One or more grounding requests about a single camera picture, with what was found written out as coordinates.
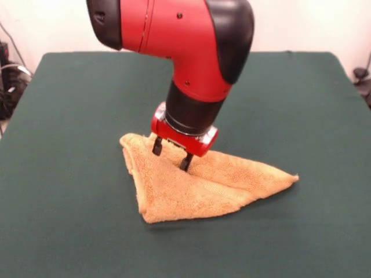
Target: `crumpled towel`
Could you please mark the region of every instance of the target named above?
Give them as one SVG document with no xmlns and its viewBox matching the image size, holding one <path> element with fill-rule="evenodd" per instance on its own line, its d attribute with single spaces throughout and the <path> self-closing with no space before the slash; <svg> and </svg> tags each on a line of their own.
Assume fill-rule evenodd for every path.
<svg viewBox="0 0 371 278">
<path fill-rule="evenodd" d="M 163 140 L 161 156 L 156 156 L 155 139 L 155 134 L 129 133 L 119 141 L 134 179 L 139 213 L 149 224 L 233 213 L 299 180 L 264 163 L 216 151 L 195 156 L 186 173 L 179 169 L 186 152 Z"/>
</svg>

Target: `black cable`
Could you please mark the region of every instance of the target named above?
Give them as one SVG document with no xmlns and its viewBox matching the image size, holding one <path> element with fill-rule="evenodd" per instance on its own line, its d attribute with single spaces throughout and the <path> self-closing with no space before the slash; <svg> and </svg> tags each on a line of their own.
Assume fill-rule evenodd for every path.
<svg viewBox="0 0 371 278">
<path fill-rule="evenodd" d="M 366 70 L 369 69 L 370 65 L 371 65 L 371 52 L 370 52 L 370 56 L 369 56 L 369 61 L 368 61 L 367 66 L 366 66 Z"/>
<path fill-rule="evenodd" d="M 2 30 L 4 31 L 4 33 L 9 37 L 9 39 L 12 41 L 12 44 L 13 44 L 14 48 L 16 49 L 16 52 L 17 52 L 19 58 L 21 59 L 22 64 L 23 64 L 24 66 L 26 66 L 26 64 L 25 64 L 25 62 L 24 62 L 24 60 L 23 60 L 23 58 L 22 58 L 22 55 L 21 55 L 21 53 L 19 52 L 19 50 L 18 50 L 18 48 L 17 48 L 17 45 L 16 45 L 16 43 L 15 43 L 14 40 L 13 40 L 13 37 L 10 35 L 10 33 L 8 33 L 8 31 L 5 29 L 5 27 L 1 24 L 1 21 L 0 21 L 0 27 L 2 28 Z"/>
</svg>

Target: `green tablecloth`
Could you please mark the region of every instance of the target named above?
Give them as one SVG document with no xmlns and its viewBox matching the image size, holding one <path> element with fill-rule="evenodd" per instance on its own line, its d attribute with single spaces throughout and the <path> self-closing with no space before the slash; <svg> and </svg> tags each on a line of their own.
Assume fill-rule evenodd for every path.
<svg viewBox="0 0 371 278">
<path fill-rule="evenodd" d="M 47 54 L 0 140 L 0 277 L 371 277 L 371 113 L 329 53 L 252 53 L 213 149 L 300 182 L 240 212 L 147 225 L 118 140 L 172 65 Z"/>
</svg>

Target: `orange towel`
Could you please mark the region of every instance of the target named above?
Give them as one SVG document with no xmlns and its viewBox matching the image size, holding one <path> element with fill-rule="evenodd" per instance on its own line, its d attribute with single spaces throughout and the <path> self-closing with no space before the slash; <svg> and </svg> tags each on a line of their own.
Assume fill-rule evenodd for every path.
<svg viewBox="0 0 371 278">
<path fill-rule="evenodd" d="M 264 163 L 216 151 L 194 157 L 188 172 L 179 169 L 186 153 L 163 140 L 161 156 L 152 154 L 156 136 L 126 134 L 120 139 L 133 176 L 139 213 L 155 223 L 218 217 L 289 188 L 299 180 Z"/>
</svg>

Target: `cable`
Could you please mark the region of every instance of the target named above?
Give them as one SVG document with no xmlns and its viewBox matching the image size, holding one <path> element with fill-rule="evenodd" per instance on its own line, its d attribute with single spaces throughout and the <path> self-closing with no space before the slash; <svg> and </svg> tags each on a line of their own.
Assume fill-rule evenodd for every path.
<svg viewBox="0 0 371 278">
<path fill-rule="evenodd" d="M 370 65 L 371 65 L 371 52 L 370 52 L 370 56 L 369 56 L 369 61 L 367 62 L 366 70 L 369 69 Z"/>
<path fill-rule="evenodd" d="M 22 55 L 21 55 L 21 53 L 19 52 L 19 50 L 18 50 L 18 48 L 17 48 L 17 45 L 16 45 L 16 43 L 15 43 L 14 40 L 13 40 L 13 37 L 10 35 L 10 33 L 8 33 L 8 31 L 7 31 L 7 30 L 5 29 L 5 27 L 2 25 L 1 21 L 0 21 L 0 27 L 2 28 L 2 30 L 4 31 L 4 33 L 9 37 L 9 39 L 12 41 L 12 44 L 13 44 L 14 48 L 16 49 L 16 52 L 17 52 L 19 58 L 21 59 L 22 64 L 23 64 L 24 66 L 26 66 L 26 64 L 25 64 L 25 62 L 24 62 L 24 60 L 23 60 L 23 58 L 22 58 Z"/>
<path fill-rule="evenodd" d="M 30 77 L 33 77 L 33 75 L 34 75 L 30 70 L 26 69 L 26 67 L 24 67 L 21 64 L 8 64 L 8 65 L 4 65 L 3 67 L 0 68 L 0 72 L 2 70 L 6 69 L 6 68 L 14 68 L 14 67 L 18 68 L 18 70 L 24 72 L 25 74 L 27 74 Z"/>
</svg>

